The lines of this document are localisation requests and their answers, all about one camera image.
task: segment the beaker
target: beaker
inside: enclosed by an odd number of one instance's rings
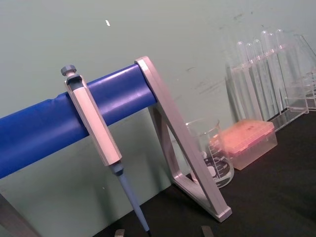
[[[186,123],[186,126],[217,186],[227,185],[234,176],[234,167],[221,139],[219,120],[212,124],[211,119],[201,118]]]

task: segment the metal stand leg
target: metal stand leg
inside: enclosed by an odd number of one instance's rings
[[[173,182],[209,212],[215,219],[222,222],[232,210],[227,206],[215,181],[206,168],[201,154],[190,136],[181,116],[174,104],[167,87],[160,79],[156,69],[148,57],[136,60],[154,93],[158,103],[149,111],[158,135],[163,154],[168,162]],[[200,186],[182,174],[168,133],[168,127],[176,138],[184,156],[190,164]]]
[[[40,237],[31,225],[1,194],[0,225],[14,237]]]

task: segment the blue cylindrical bar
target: blue cylindrical bar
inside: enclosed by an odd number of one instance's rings
[[[156,103],[136,64],[88,87],[107,125]],[[88,135],[67,93],[0,118],[0,178]]]

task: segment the pipette tip box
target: pipette tip box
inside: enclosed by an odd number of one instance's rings
[[[221,134],[234,168],[244,169],[277,145],[272,122],[243,119]]]

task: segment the black table surface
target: black table surface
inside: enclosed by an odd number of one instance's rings
[[[153,237],[316,237],[316,112],[276,133],[278,145],[242,171],[220,191],[233,214],[217,222],[175,185],[141,207]],[[146,237],[134,212],[95,237]]]

